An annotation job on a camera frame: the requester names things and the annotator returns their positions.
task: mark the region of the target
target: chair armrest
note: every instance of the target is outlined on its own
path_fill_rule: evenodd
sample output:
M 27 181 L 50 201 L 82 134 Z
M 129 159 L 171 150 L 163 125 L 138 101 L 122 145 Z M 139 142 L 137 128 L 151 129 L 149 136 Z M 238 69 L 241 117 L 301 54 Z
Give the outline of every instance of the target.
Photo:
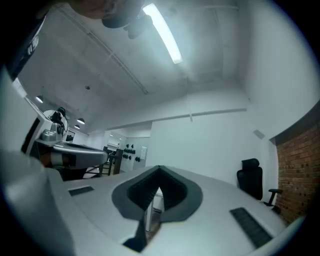
M 272 189 L 269 189 L 269 192 L 271 192 L 271 193 L 277 193 L 277 194 L 282 194 L 282 190 L 281 190 L 281 189 L 274 189 L 274 188 L 272 188 Z

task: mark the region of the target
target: red brick wall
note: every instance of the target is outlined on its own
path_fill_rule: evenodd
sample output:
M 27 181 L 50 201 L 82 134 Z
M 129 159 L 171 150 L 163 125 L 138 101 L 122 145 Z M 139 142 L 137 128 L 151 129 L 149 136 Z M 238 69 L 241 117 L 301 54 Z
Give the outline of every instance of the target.
M 320 184 L 320 103 L 275 141 L 283 190 L 276 205 L 290 224 L 306 214 Z

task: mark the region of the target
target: ceiling lamp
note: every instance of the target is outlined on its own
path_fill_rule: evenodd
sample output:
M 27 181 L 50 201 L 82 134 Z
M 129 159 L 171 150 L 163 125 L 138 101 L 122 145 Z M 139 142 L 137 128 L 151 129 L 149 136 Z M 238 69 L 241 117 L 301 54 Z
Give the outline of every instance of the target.
M 43 103 L 44 102 L 44 97 L 42 97 L 41 95 L 35 97 L 35 99 L 40 102 L 40 103 Z
M 85 120 L 83 118 L 79 118 L 77 120 L 80 124 L 84 125 L 85 124 Z
M 146 15 L 151 16 L 153 25 L 155 29 L 158 31 L 160 37 L 162 38 L 173 63 L 178 64 L 182 62 L 183 60 L 179 48 L 177 46 L 176 40 L 157 7 L 153 3 L 151 3 L 143 7 L 143 11 Z

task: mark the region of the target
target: concrete ceiling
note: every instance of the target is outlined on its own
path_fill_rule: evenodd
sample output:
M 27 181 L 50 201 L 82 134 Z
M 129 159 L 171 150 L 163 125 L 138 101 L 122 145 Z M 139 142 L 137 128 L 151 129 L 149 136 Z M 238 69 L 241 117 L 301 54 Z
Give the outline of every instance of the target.
M 83 117 L 89 126 L 103 111 L 127 100 L 183 90 L 185 77 L 196 85 L 236 76 L 235 1 L 153 0 L 145 4 L 151 2 L 166 20 L 182 63 L 172 62 L 154 27 L 131 40 L 122 28 L 106 28 L 101 20 L 80 16 L 64 4 L 48 13 L 38 47 L 19 76 L 29 97 L 43 95 L 72 116 Z

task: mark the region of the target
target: black office chair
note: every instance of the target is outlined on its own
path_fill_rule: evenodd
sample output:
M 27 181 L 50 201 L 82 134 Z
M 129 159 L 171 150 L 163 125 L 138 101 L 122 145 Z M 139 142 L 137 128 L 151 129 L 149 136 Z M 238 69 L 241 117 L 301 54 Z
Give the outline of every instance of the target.
M 242 160 L 242 170 L 238 170 L 236 173 L 239 187 L 257 200 L 261 200 L 263 196 L 262 187 L 262 168 L 259 167 L 259 161 L 255 158 Z M 272 205 L 272 201 L 275 198 L 275 194 L 281 194 L 281 189 L 269 189 L 272 193 L 269 202 L 263 202 L 268 207 L 273 207 L 272 210 L 279 214 L 280 208 Z

